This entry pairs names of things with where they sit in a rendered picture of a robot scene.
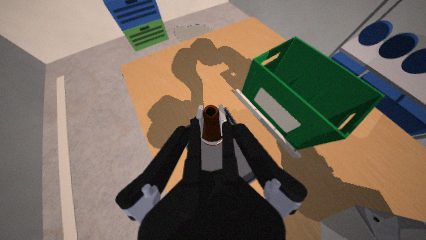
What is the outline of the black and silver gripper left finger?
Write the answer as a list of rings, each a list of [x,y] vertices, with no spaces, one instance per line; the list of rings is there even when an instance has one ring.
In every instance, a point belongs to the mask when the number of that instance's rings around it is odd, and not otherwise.
[[[203,133],[203,105],[191,126],[179,126],[159,150],[150,164],[137,178],[116,196],[117,205],[133,221],[140,224],[145,215],[161,199],[187,143],[182,183],[179,190],[178,208],[183,218],[194,218],[200,208],[201,137]],[[189,141],[189,142],[188,142]]]

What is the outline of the brown glass bottle with white label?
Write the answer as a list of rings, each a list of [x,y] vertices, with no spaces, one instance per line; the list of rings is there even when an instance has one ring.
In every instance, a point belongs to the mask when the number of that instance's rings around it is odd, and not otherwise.
[[[210,146],[218,145],[222,142],[219,123],[219,110],[214,105],[208,105],[203,111],[203,133],[202,141]]]

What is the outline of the green plastic crate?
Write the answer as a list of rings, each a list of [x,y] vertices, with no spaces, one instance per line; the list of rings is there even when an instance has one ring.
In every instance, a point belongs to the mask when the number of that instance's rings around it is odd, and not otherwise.
[[[241,93],[296,150],[346,139],[385,96],[296,36],[252,59]]]

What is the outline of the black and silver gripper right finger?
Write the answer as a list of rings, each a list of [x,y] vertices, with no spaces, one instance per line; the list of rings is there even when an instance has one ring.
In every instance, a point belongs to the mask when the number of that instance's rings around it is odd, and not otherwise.
[[[305,186],[284,171],[269,155],[243,123],[231,125],[223,104],[219,105],[222,136],[222,209],[228,217],[240,215],[243,206],[237,158],[233,139],[237,142],[266,200],[284,220],[293,215],[307,196]]]

